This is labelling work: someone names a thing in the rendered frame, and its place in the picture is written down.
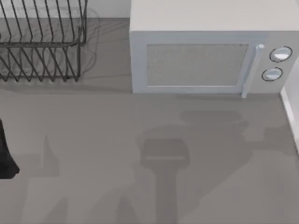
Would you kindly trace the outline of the microwave oven door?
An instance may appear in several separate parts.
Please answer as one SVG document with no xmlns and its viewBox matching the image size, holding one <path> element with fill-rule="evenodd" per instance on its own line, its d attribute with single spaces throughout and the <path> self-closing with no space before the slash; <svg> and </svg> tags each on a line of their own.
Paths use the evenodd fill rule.
<svg viewBox="0 0 299 224">
<path fill-rule="evenodd" d="M 240 94 L 255 46 L 250 31 L 132 31 L 133 93 Z"/>
</svg>

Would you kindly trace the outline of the pale microwave oven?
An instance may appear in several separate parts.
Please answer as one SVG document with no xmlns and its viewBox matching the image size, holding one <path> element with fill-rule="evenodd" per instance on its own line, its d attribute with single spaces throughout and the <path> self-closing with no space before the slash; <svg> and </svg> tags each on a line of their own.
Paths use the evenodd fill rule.
<svg viewBox="0 0 299 224">
<path fill-rule="evenodd" d="M 131 0 L 132 31 L 250 31 L 265 33 L 263 56 L 249 94 L 277 94 L 299 57 L 299 0 Z M 292 55 L 273 62 L 270 52 L 288 46 Z M 278 67 L 283 75 L 266 82 L 265 70 Z"/>
</svg>

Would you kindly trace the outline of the small microwave knob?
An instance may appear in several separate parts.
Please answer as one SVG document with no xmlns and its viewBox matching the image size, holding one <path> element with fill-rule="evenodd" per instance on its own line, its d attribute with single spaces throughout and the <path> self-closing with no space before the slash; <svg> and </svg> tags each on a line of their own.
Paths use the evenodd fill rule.
<svg viewBox="0 0 299 224">
<path fill-rule="evenodd" d="M 283 75 L 282 69 L 275 67 L 272 69 L 265 70 L 261 77 L 266 82 L 273 82 L 280 79 Z"/>
</svg>

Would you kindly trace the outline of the large microwave knob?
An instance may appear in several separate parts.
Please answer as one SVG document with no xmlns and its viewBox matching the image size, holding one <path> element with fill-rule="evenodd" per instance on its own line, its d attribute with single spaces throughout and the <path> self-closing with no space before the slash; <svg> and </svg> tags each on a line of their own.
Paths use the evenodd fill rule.
<svg viewBox="0 0 299 224">
<path fill-rule="evenodd" d="M 286 61 L 292 55 L 292 49 L 288 46 L 275 48 L 270 52 L 269 58 L 271 61 L 279 63 Z"/>
</svg>

